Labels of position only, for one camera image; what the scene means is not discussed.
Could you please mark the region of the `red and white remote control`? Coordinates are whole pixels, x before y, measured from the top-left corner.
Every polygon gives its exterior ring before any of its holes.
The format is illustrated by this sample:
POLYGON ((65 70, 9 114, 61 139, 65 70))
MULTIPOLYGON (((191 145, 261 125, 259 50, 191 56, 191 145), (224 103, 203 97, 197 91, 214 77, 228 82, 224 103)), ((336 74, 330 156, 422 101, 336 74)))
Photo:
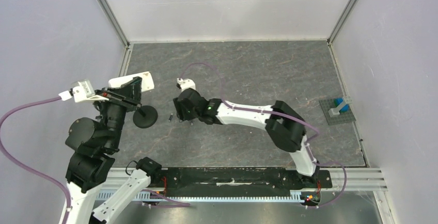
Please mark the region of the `red and white remote control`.
POLYGON ((111 88, 120 88, 134 81, 140 82, 141 92, 150 91, 155 88, 152 75, 149 71, 112 78, 108 81, 108 86, 111 88))

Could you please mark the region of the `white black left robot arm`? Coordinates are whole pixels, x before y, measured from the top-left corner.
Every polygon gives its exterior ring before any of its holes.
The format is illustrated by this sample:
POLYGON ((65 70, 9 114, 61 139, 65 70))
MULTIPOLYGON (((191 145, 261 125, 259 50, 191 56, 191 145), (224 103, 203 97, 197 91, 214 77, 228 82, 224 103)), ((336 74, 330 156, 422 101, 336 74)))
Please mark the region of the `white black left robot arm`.
POLYGON ((161 165, 144 157, 116 192, 99 207, 94 202, 113 166, 126 114, 133 112, 134 123, 142 128, 155 124, 155 108, 142 105, 142 93, 152 90, 149 72, 112 78, 106 88, 95 90, 87 79, 63 92, 62 100, 92 102, 99 115, 95 119, 79 118, 68 131, 66 145, 73 150, 66 180, 69 196, 62 223, 112 223, 134 197, 147 186, 161 183, 161 165))

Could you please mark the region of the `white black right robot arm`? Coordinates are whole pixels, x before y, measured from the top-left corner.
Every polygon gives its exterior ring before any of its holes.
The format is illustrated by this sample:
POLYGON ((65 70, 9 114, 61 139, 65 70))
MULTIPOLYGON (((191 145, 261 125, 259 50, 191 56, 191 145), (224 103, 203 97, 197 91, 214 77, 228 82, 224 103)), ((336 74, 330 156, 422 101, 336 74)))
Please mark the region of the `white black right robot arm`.
POLYGON ((207 100, 189 88, 174 98, 173 103, 181 121, 198 119, 207 125, 235 124, 266 131, 276 147, 290 154, 303 186, 311 187, 319 181, 317 162, 305 147, 309 125, 285 102, 250 106, 221 99, 207 100))

